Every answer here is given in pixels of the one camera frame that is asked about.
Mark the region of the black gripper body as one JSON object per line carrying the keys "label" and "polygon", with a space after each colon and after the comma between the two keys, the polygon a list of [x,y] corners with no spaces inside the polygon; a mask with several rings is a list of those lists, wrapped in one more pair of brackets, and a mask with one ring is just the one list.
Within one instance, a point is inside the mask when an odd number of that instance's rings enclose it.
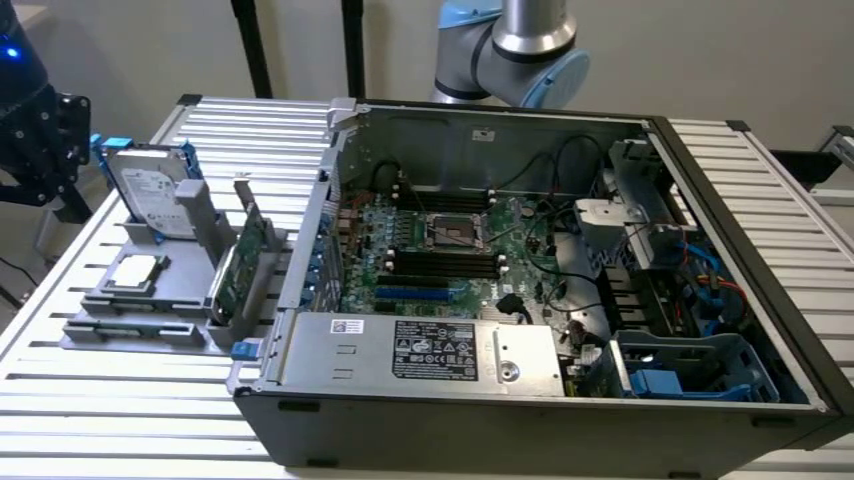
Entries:
{"label": "black gripper body", "polygon": [[75,163],[57,121],[59,96],[20,24],[1,3],[1,200],[43,206],[68,190]]}

